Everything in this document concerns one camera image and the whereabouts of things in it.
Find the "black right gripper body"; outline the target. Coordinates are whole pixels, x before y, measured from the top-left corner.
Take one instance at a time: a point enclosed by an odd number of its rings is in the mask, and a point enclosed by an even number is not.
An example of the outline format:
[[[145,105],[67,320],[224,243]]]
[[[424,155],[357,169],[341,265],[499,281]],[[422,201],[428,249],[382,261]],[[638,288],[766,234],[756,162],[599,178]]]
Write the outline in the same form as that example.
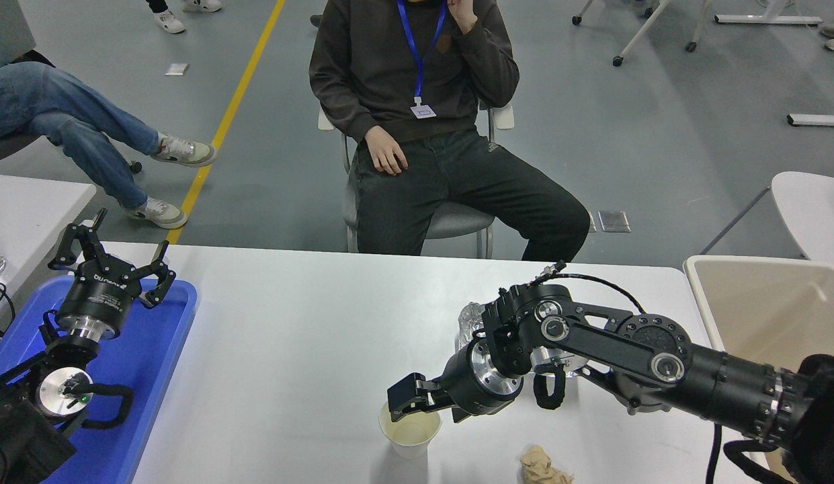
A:
[[[454,422],[493,415],[520,395],[524,378],[504,376],[493,364],[487,342],[470,342],[448,359],[440,389],[452,402]]]

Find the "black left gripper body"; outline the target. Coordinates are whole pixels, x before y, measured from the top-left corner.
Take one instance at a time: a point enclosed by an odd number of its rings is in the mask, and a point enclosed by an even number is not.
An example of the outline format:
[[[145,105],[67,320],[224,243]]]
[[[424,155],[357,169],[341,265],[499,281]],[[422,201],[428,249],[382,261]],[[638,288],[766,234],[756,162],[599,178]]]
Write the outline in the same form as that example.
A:
[[[130,276],[133,264],[109,256],[104,266],[109,268],[106,272],[94,259],[79,264],[75,281],[55,316],[60,328],[69,331],[72,322],[83,317],[100,321],[109,331],[124,328],[141,285],[138,278]]]

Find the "person's right hand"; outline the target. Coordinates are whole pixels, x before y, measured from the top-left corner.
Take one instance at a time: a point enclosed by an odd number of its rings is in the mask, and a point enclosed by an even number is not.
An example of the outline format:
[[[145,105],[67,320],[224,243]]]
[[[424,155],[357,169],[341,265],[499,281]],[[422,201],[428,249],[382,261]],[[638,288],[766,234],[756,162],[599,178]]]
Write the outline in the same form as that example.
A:
[[[407,157],[398,142],[381,126],[368,129],[364,140],[373,166],[380,173],[395,177],[409,168]]]

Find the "person's left hand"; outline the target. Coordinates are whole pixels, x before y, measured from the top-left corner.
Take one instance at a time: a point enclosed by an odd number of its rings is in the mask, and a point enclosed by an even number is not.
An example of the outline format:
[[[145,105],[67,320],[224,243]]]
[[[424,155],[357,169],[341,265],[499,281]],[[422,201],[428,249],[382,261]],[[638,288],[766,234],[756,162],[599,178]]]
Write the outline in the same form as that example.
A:
[[[463,36],[477,24],[478,16],[473,10],[473,0],[448,0],[447,7]]]

